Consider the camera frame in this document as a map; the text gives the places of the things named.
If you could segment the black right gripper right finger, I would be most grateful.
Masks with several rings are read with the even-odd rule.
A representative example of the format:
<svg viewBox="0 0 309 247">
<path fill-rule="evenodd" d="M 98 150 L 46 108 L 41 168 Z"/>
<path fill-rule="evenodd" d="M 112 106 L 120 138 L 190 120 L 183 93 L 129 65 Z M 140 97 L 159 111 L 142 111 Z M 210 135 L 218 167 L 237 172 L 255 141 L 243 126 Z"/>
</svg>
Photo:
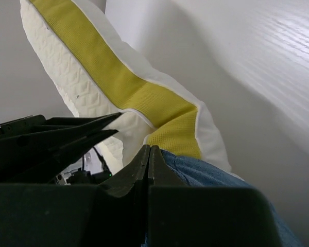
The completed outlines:
<svg viewBox="0 0 309 247">
<path fill-rule="evenodd" d="M 190 187 L 167 166 L 158 146 L 150 149 L 148 183 L 149 245 L 190 246 Z"/>
</svg>

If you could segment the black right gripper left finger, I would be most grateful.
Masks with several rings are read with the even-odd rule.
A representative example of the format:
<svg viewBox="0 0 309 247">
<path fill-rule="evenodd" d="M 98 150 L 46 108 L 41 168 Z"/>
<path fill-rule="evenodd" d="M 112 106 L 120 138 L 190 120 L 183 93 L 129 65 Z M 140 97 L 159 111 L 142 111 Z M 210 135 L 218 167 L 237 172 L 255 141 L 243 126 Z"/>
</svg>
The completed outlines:
<svg viewBox="0 0 309 247">
<path fill-rule="evenodd" d="M 100 208 L 108 235 L 115 246 L 141 246 L 145 242 L 150 146 L 144 145 L 133 160 L 101 183 Z"/>
</svg>

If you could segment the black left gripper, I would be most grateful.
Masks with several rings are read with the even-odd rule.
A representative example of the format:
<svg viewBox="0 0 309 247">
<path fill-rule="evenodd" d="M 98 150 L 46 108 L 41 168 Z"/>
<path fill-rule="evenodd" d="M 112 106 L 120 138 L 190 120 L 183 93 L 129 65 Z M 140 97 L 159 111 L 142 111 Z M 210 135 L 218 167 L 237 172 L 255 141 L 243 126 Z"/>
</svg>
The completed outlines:
<svg viewBox="0 0 309 247">
<path fill-rule="evenodd" d="M 113 174 L 93 146 L 117 133 L 102 129 L 121 115 L 50 119 L 35 115 L 0 123 L 0 183 L 104 182 Z"/>
</svg>

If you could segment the blue fabric pillowcase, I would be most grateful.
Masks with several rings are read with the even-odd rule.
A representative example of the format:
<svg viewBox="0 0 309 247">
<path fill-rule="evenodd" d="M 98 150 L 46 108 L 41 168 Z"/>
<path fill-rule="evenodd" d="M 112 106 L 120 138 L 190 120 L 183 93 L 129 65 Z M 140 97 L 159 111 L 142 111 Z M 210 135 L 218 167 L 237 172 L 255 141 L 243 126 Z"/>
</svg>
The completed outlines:
<svg viewBox="0 0 309 247">
<path fill-rule="evenodd" d="M 245 187 L 254 186 L 222 169 L 193 157 L 178 156 L 161 150 L 167 166 L 187 185 L 192 187 Z M 283 246 L 303 246 L 297 236 L 268 201 L 270 210 Z"/>
</svg>

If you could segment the cream yellow foam pillow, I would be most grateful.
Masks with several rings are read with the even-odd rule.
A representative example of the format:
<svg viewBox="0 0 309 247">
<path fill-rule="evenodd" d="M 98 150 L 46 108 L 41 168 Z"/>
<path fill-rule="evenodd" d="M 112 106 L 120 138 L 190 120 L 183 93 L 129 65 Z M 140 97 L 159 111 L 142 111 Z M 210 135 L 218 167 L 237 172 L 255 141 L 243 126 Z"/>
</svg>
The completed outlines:
<svg viewBox="0 0 309 247">
<path fill-rule="evenodd" d="M 230 173 L 224 142 L 207 106 L 123 42 L 90 1 L 21 1 L 27 39 L 75 117 L 119 112 L 118 133 L 100 145 L 113 172 L 144 144 Z"/>
</svg>

